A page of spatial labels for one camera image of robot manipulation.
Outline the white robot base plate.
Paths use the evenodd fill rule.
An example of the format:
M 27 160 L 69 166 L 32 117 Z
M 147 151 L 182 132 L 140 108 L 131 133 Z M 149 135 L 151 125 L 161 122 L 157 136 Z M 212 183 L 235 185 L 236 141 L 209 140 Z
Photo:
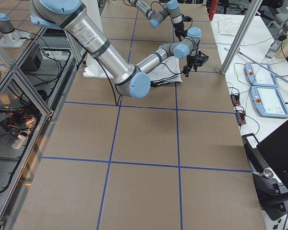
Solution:
M 106 70 L 104 66 L 102 67 L 104 69 L 101 68 L 101 66 L 95 59 L 93 59 L 90 55 L 87 55 L 83 76 L 85 78 L 99 79 L 106 79 L 108 76 L 110 79 L 113 79 L 113 76 L 110 74 L 110 72 Z

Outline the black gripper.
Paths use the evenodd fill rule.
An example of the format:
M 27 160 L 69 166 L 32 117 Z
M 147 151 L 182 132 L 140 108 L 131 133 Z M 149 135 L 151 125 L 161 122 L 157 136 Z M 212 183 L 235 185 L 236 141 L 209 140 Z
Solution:
M 184 22 L 178 22 L 174 24 L 175 35 L 178 36 L 179 41 L 182 40 L 181 36 L 186 36 L 186 31 L 184 29 Z
M 187 65 L 183 67 L 183 74 L 185 77 L 189 76 L 191 68 L 194 68 L 194 71 L 198 71 L 198 67 L 204 65 L 209 59 L 209 56 L 204 54 L 202 51 L 199 51 L 195 56 L 187 56 Z

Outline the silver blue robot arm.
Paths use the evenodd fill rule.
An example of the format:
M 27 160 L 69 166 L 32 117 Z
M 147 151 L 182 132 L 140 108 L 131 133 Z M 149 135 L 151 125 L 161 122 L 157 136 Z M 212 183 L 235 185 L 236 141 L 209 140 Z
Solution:
M 170 17 L 174 27 L 174 32 L 179 41 L 187 36 L 187 30 L 184 28 L 183 14 L 180 12 L 177 0 L 170 0 L 161 5 L 160 11 L 155 11 L 143 0 L 129 0 L 130 6 L 138 9 L 150 22 L 153 28 L 157 28 L 167 17 Z
M 32 0 L 30 17 L 35 25 L 62 29 L 73 36 L 92 58 L 100 61 L 110 72 L 117 92 L 123 96 L 137 99 L 147 96 L 151 87 L 148 73 L 168 57 L 186 58 L 187 64 L 183 68 L 185 76 L 208 60 L 209 57 L 199 49 L 201 29 L 184 29 L 183 15 L 176 0 L 164 4 L 159 12 L 152 10 L 143 0 L 131 0 L 129 3 L 142 12 L 154 28 L 170 17 L 179 41 L 161 45 L 158 50 L 133 65 L 120 55 L 89 18 L 86 5 L 80 0 Z

